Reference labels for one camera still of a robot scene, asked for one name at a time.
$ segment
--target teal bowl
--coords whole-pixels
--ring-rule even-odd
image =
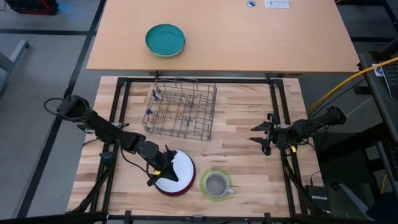
[[[173,57],[184,49],[185,37],[178,27],[160,24],[148,31],[145,42],[153,54],[159,57]]]

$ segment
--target light wood desk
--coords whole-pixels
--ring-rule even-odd
[[[99,85],[94,110],[105,119],[109,118],[117,79],[102,77]],[[250,128],[266,120],[267,113],[273,112],[268,85],[217,83],[211,141],[145,132],[141,122],[153,83],[131,85],[125,115],[125,123],[130,126],[124,130],[146,135],[147,140],[157,143],[161,150],[164,150],[165,144],[170,149],[183,150],[195,163],[197,177],[187,193],[168,197],[155,187],[146,186],[145,173],[123,160],[119,152],[109,203],[111,215],[124,215],[125,210],[131,210],[134,215],[263,217],[264,212],[269,212],[272,217],[289,217],[279,150],[274,146],[271,156],[267,157],[262,153],[259,144],[249,140],[249,137],[263,136],[263,133],[252,132]],[[299,81],[293,78],[284,79],[284,85],[292,122],[307,118]],[[94,138],[94,134],[87,135],[86,141]],[[103,143],[99,141],[83,148],[68,209],[75,208],[94,186],[100,161],[98,154],[102,148]],[[125,155],[129,160],[145,167],[141,157],[129,153]],[[316,153],[307,145],[300,146],[297,155],[303,185],[309,184],[310,175],[319,170]],[[230,174],[236,195],[221,202],[212,202],[205,198],[199,187],[200,177],[205,170],[212,167],[221,168]],[[322,185],[319,173],[314,175],[313,181],[315,185]],[[103,192],[104,187],[98,209],[103,202]],[[300,211],[294,187],[293,193],[296,211]]]
[[[112,0],[106,3],[90,70],[356,72],[359,62],[333,0]],[[158,24],[179,27],[183,52],[158,58],[146,46]]]

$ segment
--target wire dish rack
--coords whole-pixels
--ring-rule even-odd
[[[142,125],[150,133],[210,140],[217,87],[198,80],[155,81]]]

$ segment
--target mug handle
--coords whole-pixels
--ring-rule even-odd
[[[227,191],[226,191],[226,193],[227,194],[236,194],[236,191],[234,190],[234,189],[228,189]]]

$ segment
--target concrete floor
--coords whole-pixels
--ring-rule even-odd
[[[77,30],[88,31],[93,21],[100,0],[58,0],[60,12],[56,16],[36,16],[18,14],[9,7],[0,11],[0,31],[2,29],[38,29],[38,30]],[[398,4],[393,0],[391,7],[398,16]],[[394,37],[396,32],[382,7],[338,7],[350,36]],[[17,66],[10,84],[0,98],[0,219],[11,218],[25,192],[46,136],[52,125],[53,116],[44,111],[42,105],[51,97],[61,97],[65,91],[85,36],[73,35],[25,35],[0,34],[0,51],[9,55],[20,39],[27,39],[30,48],[24,53]],[[358,53],[380,49],[384,44],[355,43]],[[84,68],[78,76],[73,94],[94,102],[98,84],[102,75],[147,75],[139,72],[88,72]],[[242,76],[241,73],[184,73],[184,75],[222,75]],[[302,87],[305,105],[308,107],[319,97],[339,84],[347,75],[311,74],[298,76]],[[345,88],[355,84],[353,81]],[[369,96],[358,96],[353,91],[335,101],[344,113],[349,113]],[[364,119],[377,124],[381,121],[373,100],[350,115],[344,126],[333,127],[334,132],[362,131]],[[67,207],[73,180],[77,170],[85,135],[72,123],[63,122],[58,132],[45,172],[37,189],[29,216],[63,213]],[[341,162],[347,166],[362,166],[364,160],[358,156]],[[328,167],[325,164],[324,181],[329,182]],[[366,203],[372,199],[363,187],[358,187],[358,194]],[[361,218],[358,211],[346,201],[344,196],[336,196],[333,211],[345,217]]]

